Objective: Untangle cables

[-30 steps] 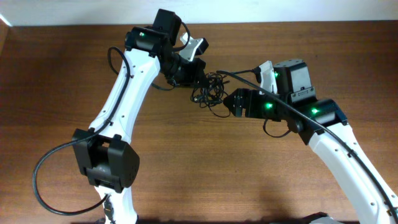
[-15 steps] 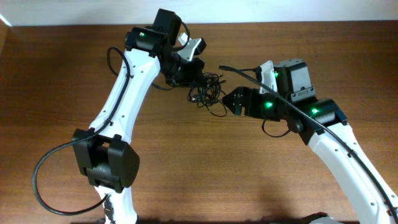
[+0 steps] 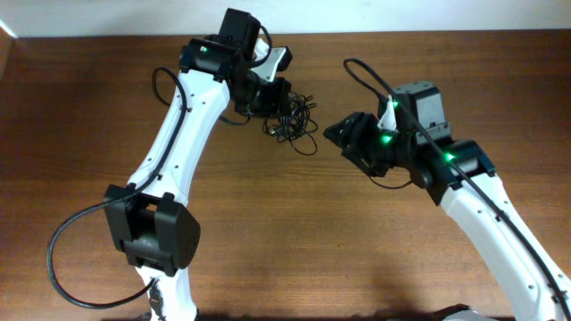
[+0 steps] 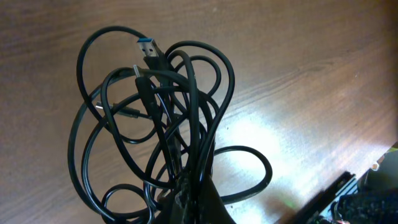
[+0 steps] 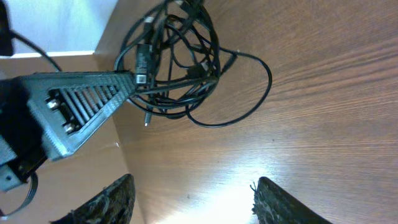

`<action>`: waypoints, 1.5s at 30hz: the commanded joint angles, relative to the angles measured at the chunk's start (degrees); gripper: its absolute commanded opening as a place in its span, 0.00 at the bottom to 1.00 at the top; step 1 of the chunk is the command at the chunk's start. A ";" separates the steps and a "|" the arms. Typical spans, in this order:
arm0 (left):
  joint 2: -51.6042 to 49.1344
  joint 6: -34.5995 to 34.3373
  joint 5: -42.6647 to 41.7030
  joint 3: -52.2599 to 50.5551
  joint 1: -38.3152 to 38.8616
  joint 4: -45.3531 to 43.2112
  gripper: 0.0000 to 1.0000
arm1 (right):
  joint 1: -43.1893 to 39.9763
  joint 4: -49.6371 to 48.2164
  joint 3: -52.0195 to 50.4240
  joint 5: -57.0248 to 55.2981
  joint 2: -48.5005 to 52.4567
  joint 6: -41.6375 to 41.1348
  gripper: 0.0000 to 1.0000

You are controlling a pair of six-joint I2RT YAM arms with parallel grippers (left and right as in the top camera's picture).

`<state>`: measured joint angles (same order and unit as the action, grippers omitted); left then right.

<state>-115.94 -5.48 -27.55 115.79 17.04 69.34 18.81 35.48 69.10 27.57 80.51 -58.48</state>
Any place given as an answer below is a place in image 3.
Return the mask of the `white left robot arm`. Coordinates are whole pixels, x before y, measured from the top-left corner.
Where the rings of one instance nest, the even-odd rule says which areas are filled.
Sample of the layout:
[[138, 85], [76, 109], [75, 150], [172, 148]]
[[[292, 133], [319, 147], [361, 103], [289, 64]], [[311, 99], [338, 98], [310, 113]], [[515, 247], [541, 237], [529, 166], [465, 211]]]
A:
[[194, 320], [188, 266], [201, 228], [187, 209], [206, 141], [229, 103], [248, 117], [278, 115], [291, 85], [288, 47], [273, 47], [250, 13], [228, 9], [219, 32], [179, 55], [176, 90], [151, 149], [126, 186], [110, 185], [104, 212], [115, 248], [147, 284], [149, 320]]

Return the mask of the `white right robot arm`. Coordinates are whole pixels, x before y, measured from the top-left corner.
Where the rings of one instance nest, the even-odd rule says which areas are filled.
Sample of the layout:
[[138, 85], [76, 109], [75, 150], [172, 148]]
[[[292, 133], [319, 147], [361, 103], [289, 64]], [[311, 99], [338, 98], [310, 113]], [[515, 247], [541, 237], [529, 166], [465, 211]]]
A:
[[368, 177], [406, 169], [467, 235], [516, 319], [570, 318], [569, 278], [518, 215], [482, 148], [452, 138], [435, 84], [399, 86], [377, 114], [354, 112], [324, 136]]

